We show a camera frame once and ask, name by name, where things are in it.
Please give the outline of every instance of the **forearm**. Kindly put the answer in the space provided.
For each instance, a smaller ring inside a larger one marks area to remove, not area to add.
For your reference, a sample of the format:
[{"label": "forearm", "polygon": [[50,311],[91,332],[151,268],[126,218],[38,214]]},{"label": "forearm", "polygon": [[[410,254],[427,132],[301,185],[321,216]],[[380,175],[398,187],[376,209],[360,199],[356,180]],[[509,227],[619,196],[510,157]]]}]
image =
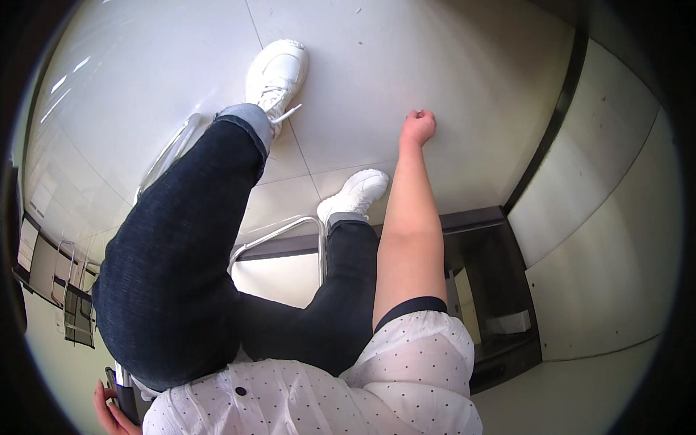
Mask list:
[{"label": "forearm", "polygon": [[442,227],[420,146],[402,143],[377,253],[372,326],[420,296],[447,303]]},{"label": "forearm", "polygon": [[401,143],[382,237],[437,233],[442,229],[418,144]]}]

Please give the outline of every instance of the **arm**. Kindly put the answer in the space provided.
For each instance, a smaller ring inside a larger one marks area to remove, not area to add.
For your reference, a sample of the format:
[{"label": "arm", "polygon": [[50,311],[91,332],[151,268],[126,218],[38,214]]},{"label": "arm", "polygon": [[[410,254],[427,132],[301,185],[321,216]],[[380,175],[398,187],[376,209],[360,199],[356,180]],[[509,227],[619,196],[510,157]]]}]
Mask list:
[{"label": "arm", "polygon": [[402,127],[377,252],[373,328],[389,310],[409,299],[435,296],[447,303],[442,227],[422,153],[435,130],[435,117],[427,110],[411,111]]}]

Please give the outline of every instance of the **person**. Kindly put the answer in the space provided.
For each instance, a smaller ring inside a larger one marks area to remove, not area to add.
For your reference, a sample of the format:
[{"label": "person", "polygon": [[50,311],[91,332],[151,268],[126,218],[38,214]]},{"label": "person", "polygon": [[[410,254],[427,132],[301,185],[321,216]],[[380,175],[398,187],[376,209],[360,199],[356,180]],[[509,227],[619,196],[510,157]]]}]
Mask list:
[{"label": "person", "polygon": [[[224,109],[130,212],[93,287],[113,357],[155,398],[142,426],[97,383],[110,434],[480,434],[473,342],[447,315],[443,235],[422,147],[434,115],[402,126],[381,239],[367,209],[388,176],[351,176],[317,214],[327,275],[304,309],[238,292],[227,267],[249,193],[307,74],[276,41],[252,63],[247,103]],[[235,361],[246,352],[246,362]]]}]

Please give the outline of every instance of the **rolled jeans cuff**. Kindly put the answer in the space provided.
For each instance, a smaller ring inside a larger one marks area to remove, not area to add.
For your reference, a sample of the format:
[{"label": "rolled jeans cuff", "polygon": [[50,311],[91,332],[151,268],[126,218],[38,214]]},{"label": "rolled jeans cuff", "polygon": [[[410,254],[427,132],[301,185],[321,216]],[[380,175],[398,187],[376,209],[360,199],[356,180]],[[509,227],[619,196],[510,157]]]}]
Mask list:
[{"label": "rolled jeans cuff", "polygon": [[337,212],[329,215],[327,229],[333,228],[340,221],[359,221],[367,223],[367,217],[355,212]]},{"label": "rolled jeans cuff", "polygon": [[251,103],[236,104],[226,107],[220,112],[216,119],[225,115],[237,116],[246,121],[251,128],[253,128],[259,139],[261,139],[261,142],[263,142],[266,150],[266,155],[264,157],[268,156],[271,149],[271,142],[273,141],[273,135],[271,134],[271,123],[268,121],[266,112],[264,112],[263,109]]}]

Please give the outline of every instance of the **hand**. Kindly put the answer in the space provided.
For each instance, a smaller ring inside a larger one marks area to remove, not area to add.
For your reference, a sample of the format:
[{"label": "hand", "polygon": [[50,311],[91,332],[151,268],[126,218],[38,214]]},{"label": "hand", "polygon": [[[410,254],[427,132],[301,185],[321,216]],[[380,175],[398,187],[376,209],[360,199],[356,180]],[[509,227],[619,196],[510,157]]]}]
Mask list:
[{"label": "hand", "polygon": [[128,420],[128,417],[113,403],[106,406],[106,401],[116,397],[116,391],[104,388],[100,379],[94,390],[94,410],[97,411],[99,424],[109,435],[143,435],[143,429]]},{"label": "hand", "polygon": [[401,127],[401,143],[417,143],[422,147],[437,130],[435,115],[431,111],[412,110]]}]

